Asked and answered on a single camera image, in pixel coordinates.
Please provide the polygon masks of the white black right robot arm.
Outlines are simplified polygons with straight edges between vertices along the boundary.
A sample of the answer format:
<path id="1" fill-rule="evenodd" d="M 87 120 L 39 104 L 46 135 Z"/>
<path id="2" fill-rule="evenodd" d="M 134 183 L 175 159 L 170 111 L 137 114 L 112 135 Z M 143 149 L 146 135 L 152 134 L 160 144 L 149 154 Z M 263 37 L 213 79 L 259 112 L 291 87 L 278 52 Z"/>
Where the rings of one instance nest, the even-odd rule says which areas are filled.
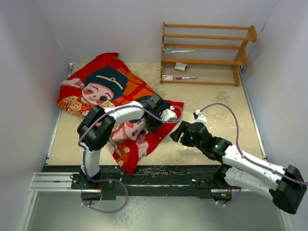
<path id="1" fill-rule="evenodd" d="M 214 176 L 217 187 L 230 185 L 248 189 L 269 198 L 286 213 L 297 212 L 307 184 L 295 166 L 278 166 L 243 152 L 230 141 L 213 136 L 201 122 L 183 121 L 170 137 L 221 163 Z"/>

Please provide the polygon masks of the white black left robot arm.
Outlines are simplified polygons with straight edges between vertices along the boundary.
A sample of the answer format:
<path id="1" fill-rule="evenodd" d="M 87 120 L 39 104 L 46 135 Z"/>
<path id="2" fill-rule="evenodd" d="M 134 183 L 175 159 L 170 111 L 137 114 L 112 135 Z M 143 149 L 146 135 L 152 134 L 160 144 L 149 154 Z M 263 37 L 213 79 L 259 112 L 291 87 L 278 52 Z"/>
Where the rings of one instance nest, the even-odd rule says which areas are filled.
<path id="1" fill-rule="evenodd" d="M 174 110 L 174 106 L 157 94 L 113 108 L 94 106 L 77 128 L 78 145 L 83 149 L 83 155 L 79 180 L 74 182 L 87 189 L 93 189 L 102 182 L 99 165 L 101 149 L 121 124 L 144 122 L 149 132 L 155 132 L 165 123 L 178 119 Z"/>

